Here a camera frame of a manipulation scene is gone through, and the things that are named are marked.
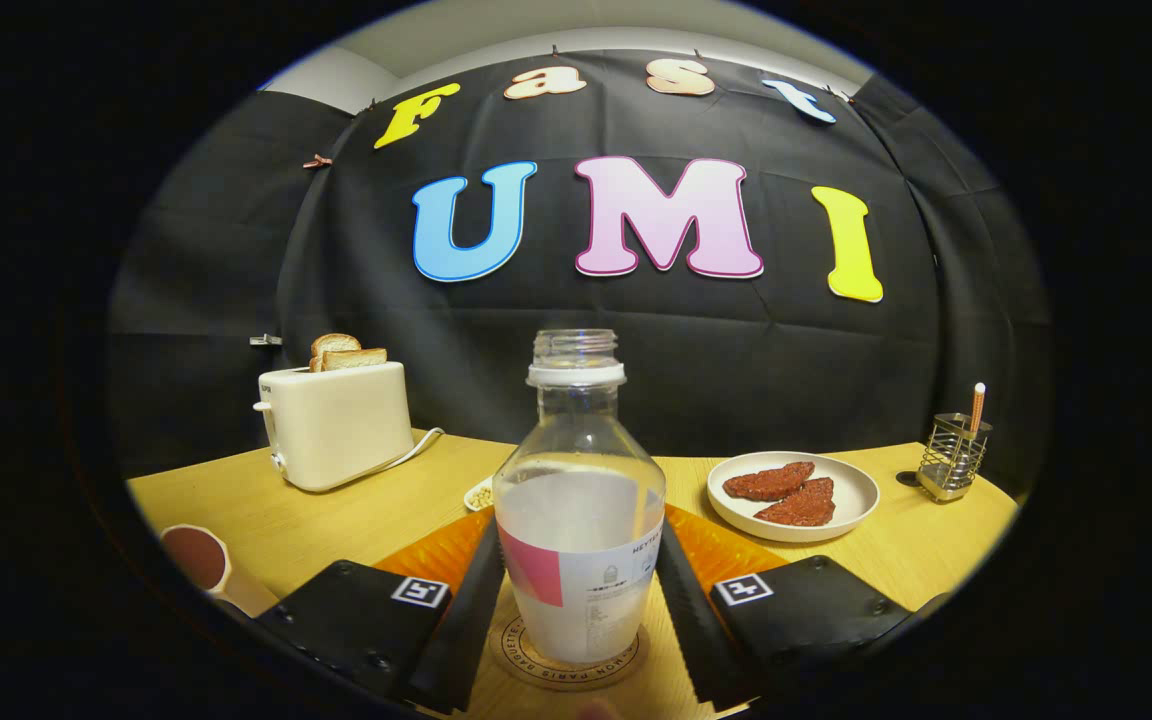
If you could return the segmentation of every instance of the small bowl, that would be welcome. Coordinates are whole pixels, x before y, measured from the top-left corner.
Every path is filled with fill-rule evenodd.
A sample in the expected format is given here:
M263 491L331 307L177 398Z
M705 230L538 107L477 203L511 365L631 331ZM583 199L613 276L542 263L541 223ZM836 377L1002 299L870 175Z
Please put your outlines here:
M483 510L483 507L475 507L475 506L470 505L470 497L473 497L473 493L479 492L480 488L490 488L490 487L492 487L492 475L488 475L488 477L486 477L479 484L476 484L476 486L473 486L471 488L468 488L465 491L465 508L469 511Z
M774 505L728 497L723 483L736 475L758 473L760 470L783 468L788 462L814 462L812 478L833 478L833 520L819 526L782 525L755 518L755 513ZM836 538L856 528L878 507L878 483L864 470L844 461L810 452L751 452L719 462L708 471L708 501L718 515L751 536L772 541L823 541Z

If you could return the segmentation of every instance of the wire basket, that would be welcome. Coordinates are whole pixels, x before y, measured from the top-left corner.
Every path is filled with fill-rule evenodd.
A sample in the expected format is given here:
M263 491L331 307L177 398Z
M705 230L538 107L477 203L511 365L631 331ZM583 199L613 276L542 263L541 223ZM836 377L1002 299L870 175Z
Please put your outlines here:
M932 437L918 465L918 480L935 500L955 500L972 487L993 425L983 420L977 432L971 426L970 415L940 414L932 418Z

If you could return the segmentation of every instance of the meat patty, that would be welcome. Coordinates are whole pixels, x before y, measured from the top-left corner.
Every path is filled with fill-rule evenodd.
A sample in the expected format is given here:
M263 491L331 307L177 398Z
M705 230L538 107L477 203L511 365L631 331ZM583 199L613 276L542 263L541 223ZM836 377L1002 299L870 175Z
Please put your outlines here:
M758 520L782 525L824 525L833 520L833 479L817 478L803 483L794 495L755 513Z
M727 495L746 500L781 500L803 486L803 480L812 477L813 470L814 462L790 462L761 473L736 475L723 483L723 491Z

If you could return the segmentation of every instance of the bottle label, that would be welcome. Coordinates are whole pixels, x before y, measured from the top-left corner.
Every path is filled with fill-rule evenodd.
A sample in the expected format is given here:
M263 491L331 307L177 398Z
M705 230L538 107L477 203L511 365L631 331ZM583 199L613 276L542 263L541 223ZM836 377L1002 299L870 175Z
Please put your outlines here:
M538 644L584 646L579 651L589 657L623 650L641 621L662 528L664 515L650 532L620 547L559 552L521 541L498 524L509 582L516 597L521 596L520 608L529 624L548 626L531 628Z

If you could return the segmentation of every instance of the round coaster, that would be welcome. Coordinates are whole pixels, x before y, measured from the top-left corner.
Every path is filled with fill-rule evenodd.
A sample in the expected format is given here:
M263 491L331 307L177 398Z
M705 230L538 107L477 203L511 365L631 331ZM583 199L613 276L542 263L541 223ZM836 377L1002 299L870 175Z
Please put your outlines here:
M649 657L649 630L639 626L630 647L601 662L571 664L540 655L526 637L526 626L516 616L508 623L493 626L488 635L492 655L515 676L531 685L551 691L593 691L620 683Z

